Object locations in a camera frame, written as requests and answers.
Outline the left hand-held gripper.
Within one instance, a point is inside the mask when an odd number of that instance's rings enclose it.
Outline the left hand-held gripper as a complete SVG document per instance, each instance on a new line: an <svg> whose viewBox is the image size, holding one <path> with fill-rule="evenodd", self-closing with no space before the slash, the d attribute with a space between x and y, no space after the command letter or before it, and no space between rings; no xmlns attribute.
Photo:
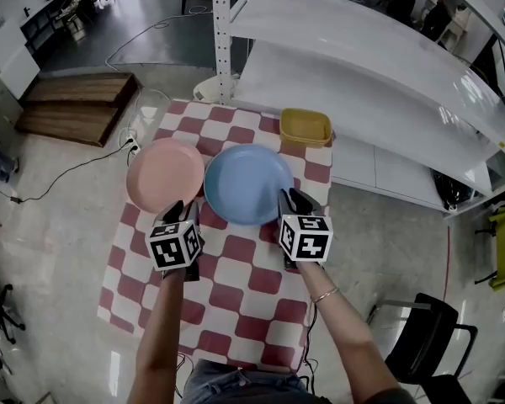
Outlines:
<svg viewBox="0 0 505 404"><path fill-rule="evenodd" d="M203 238L197 217L180 220L183 208L179 200L156 217L146 235L146 246L156 271L168 275L184 268L185 281L199 281L198 257L203 253Z"/></svg>

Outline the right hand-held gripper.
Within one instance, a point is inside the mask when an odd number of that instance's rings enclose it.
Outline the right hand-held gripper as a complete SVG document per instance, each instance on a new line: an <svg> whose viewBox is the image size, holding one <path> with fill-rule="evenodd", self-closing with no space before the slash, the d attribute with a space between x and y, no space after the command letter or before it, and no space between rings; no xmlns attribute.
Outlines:
<svg viewBox="0 0 505 404"><path fill-rule="evenodd" d="M297 270L297 263L325 263L333 239L332 219L320 204L299 189L278 192L279 246L284 269Z"/></svg>

